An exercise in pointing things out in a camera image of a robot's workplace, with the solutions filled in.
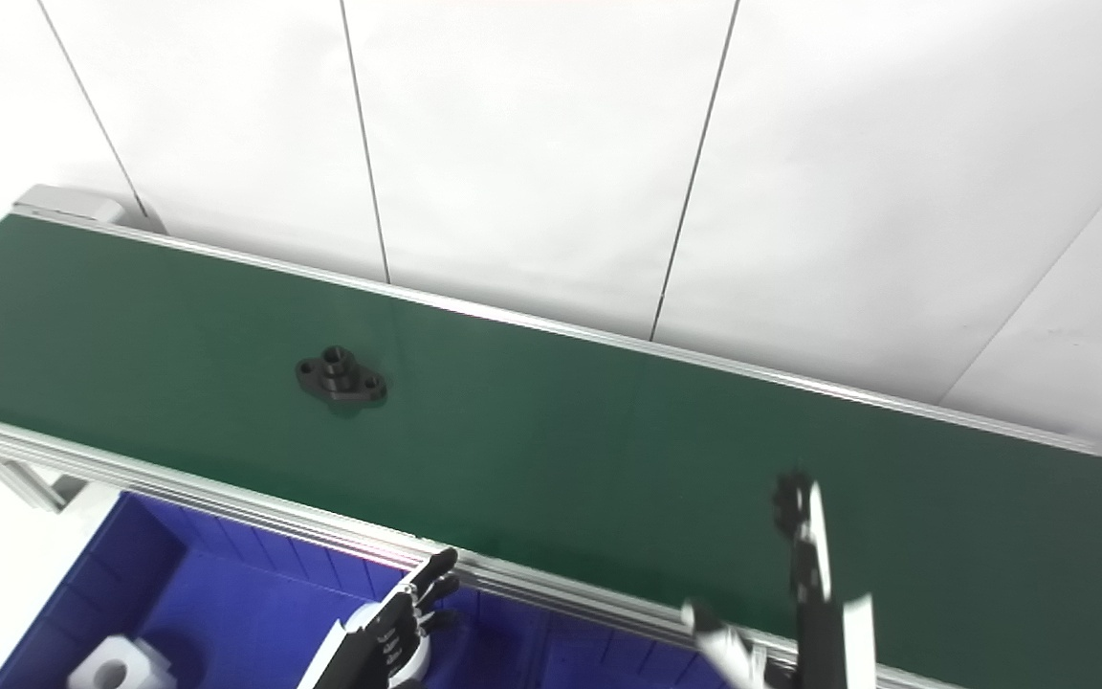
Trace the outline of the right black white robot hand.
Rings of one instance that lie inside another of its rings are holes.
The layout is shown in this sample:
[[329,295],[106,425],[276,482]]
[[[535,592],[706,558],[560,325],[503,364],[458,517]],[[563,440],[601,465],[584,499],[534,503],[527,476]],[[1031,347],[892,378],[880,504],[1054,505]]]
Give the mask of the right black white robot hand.
[[832,593],[821,485],[802,471],[777,480],[774,524],[790,543],[796,606],[795,663],[779,663],[695,599],[679,610],[696,650],[730,688],[874,688],[873,598],[841,602]]

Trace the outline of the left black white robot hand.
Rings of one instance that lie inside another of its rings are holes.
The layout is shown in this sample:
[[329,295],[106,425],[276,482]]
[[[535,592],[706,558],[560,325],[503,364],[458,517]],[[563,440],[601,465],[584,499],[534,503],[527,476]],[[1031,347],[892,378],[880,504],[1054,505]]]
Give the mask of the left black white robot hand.
[[458,558],[451,547],[430,555],[381,601],[334,623],[298,688],[424,688],[431,637],[460,622],[437,606],[460,590]]

